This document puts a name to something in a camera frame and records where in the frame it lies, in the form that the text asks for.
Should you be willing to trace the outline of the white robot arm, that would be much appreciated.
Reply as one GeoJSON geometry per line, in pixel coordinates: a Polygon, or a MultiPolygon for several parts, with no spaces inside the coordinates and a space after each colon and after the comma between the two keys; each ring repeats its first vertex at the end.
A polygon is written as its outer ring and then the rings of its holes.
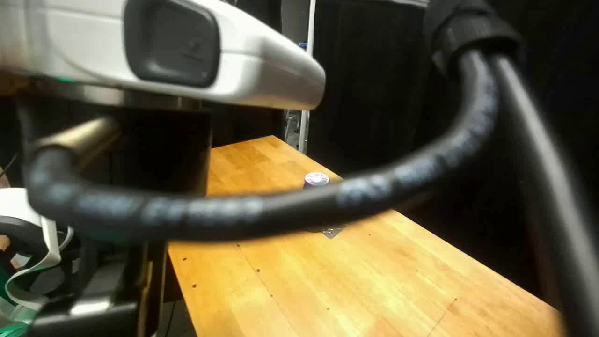
{"type": "Polygon", "coordinates": [[[0,68],[71,98],[135,94],[305,111],[322,66],[224,0],[0,0],[0,68]]]}

